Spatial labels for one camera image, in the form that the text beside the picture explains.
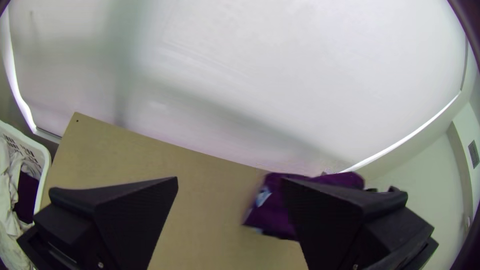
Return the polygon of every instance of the white cloth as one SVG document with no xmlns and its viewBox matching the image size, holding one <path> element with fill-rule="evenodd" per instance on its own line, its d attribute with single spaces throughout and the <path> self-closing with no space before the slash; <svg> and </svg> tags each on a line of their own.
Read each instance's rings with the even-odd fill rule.
<svg viewBox="0 0 480 270">
<path fill-rule="evenodd" d="M 22 234 L 22 230 L 13 209 L 19 200 L 17 190 L 22 156 L 18 152 L 10 156 L 7 143 L 3 138 L 0 139 L 0 152 L 0 223 L 3 224 L 7 234 L 18 237 Z"/>
<path fill-rule="evenodd" d="M 8 269 L 29 270 L 31 263 L 16 239 L 31 225 L 19 220 L 13 211 L 19 200 L 18 185 L 23 156 L 9 154 L 7 142 L 0 138 L 0 258 Z"/>
</svg>

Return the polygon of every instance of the wall vent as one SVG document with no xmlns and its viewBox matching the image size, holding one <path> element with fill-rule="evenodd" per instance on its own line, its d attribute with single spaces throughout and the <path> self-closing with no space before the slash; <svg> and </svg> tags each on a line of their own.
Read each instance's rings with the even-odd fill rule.
<svg viewBox="0 0 480 270">
<path fill-rule="evenodd" d="M 477 165 L 480 163 L 480 158 L 479 151 L 477 150 L 477 144 L 474 140 L 468 145 L 468 151 L 470 152 L 471 164 L 475 169 L 475 167 L 477 167 Z"/>
</svg>

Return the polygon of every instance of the laundry basket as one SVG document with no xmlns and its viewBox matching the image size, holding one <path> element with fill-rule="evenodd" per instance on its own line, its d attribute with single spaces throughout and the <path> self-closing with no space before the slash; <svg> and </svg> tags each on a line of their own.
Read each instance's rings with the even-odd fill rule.
<svg viewBox="0 0 480 270">
<path fill-rule="evenodd" d="M 35 207 L 33 209 L 33 214 L 36 214 L 40 210 L 45 178 L 47 178 L 47 172 L 52 163 L 50 152 L 45 146 L 25 136 L 18 131 L 18 129 L 2 121 L 0 121 L 0 138 L 4 138 L 7 142 L 10 155 L 13 152 L 19 152 L 23 157 L 31 161 L 34 166 L 38 166 L 38 169 L 41 171 L 38 190 L 36 191 Z"/>
</svg>

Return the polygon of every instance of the purple cloth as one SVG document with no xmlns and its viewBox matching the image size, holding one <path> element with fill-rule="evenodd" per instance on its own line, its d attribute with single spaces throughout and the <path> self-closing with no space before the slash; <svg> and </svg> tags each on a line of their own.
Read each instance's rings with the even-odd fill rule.
<svg viewBox="0 0 480 270">
<path fill-rule="evenodd" d="M 256 228 L 264 235 L 297 241 L 294 227 L 289 223 L 287 209 L 284 207 L 280 192 L 282 178 L 358 190 L 364 189 L 364 179 L 354 172 L 327 174 L 317 177 L 289 173 L 269 173 L 265 176 L 263 186 L 258 192 L 252 207 L 248 210 L 249 212 L 243 225 Z"/>
<path fill-rule="evenodd" d="M 27 224 L 34 222 L 35 199 L 38 189 L 39 181 L 21 171 L 18 179 L 18 202 L 15 203 L 13 211 L 16 212 L 19 220 Z"/>
</svg>

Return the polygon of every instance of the purple towel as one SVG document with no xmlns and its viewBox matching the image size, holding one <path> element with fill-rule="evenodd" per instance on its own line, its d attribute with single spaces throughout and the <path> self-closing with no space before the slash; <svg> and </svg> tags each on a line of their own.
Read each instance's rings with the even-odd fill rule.
<svg viewBox="0 0 480 270">
<path fill-rule="evenodd" d="M 317 177 L 289 173 L 269 173 L 265 176 L 263 186 L 258 192 L 252 207 L 248 210 L 243 225 L 253 227 L 264 235 L 297 241 L 294 227 L 289 223 L 287 209 L 283 205 L 280 192 L 281 179 L 284 177 L 358 190 L 364 189 L 364 179 L 354 172 Z"/>
</svg>

